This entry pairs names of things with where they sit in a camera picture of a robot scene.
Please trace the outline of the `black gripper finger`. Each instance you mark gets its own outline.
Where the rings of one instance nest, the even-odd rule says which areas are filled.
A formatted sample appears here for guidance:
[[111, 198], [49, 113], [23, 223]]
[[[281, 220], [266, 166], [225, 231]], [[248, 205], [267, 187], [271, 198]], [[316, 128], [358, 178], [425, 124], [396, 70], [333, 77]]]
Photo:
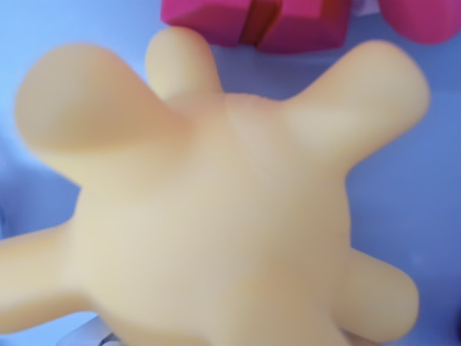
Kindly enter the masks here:
[[120, 340], [112, 330], [99, 318], [94, 317], [87, 323], [66, 335], [67, 345], [119, 345]]

